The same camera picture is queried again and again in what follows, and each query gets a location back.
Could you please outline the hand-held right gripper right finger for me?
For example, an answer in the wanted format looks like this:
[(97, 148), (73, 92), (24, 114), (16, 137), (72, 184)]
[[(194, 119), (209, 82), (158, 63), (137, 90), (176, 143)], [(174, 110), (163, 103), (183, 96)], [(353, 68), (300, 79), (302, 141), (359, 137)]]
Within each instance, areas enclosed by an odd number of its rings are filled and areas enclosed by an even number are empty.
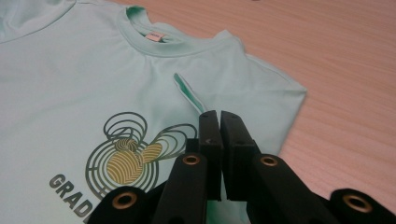
[(222, 172), (227, 198), (246, 201), (251, 185), (251, 160), (259, 149), (245, 123), (234, 113), (221, 112), (220, 134), (224, 145)]

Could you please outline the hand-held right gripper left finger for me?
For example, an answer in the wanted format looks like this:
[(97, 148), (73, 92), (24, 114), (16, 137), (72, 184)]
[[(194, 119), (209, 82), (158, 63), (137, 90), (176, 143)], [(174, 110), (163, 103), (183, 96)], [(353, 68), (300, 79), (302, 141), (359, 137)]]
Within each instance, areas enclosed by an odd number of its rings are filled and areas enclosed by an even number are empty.
[(223, 144), (215, 110), (199, 116), (199, 135), (187, 140), (186, 151), (199, 153), (207, 159), (207, 199), (220, 201)]

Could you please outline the mint green t-shirt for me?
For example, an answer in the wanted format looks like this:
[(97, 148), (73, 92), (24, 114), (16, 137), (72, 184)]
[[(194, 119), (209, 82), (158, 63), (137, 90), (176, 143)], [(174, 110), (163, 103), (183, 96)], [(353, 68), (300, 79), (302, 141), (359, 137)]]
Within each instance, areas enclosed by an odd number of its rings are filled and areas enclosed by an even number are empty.
[(225, 31), (106, 0), (0, 0), (0, 224), (87, 224), (111, 190), (154, 189), (208, 110), (276, 154), (304, 96)]

